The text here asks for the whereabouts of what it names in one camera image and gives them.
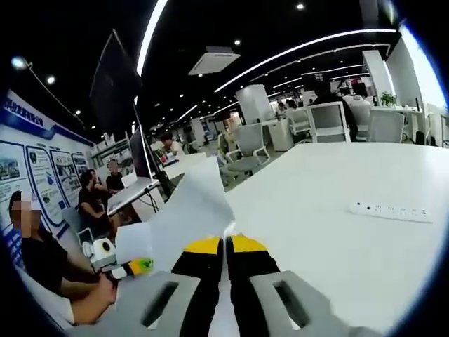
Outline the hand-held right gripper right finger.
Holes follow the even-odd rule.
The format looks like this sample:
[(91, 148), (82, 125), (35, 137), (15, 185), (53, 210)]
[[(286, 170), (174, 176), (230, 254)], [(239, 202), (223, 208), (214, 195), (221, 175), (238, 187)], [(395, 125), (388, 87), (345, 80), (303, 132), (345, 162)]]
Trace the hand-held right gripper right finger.
[(290, 270), (279, 269), (267, 248), (243, 234), (226, 239), (231, 302), (241, 336), (377, 336), (349, 326), (330, 301)]

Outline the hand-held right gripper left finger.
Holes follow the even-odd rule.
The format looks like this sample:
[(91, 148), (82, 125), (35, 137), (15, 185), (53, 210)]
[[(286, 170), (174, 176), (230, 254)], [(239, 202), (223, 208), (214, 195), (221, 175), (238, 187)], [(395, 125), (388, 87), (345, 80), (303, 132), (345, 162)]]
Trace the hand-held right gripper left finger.
[(188, 244), (171, 271), (119, 282), (115, 308), (73, 336), (207, 336), (218, 302), (223, 240)]

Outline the person's left hand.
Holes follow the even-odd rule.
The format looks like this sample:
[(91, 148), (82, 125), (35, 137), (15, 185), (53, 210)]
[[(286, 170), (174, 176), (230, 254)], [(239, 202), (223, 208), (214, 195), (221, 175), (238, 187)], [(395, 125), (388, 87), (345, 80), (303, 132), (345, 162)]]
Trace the person's left hand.
[(101, 274), (97, 286), (91, 291), (91, 296), (101, 305), (111, 305), (116, 302), (117, 285), (106, 274)]

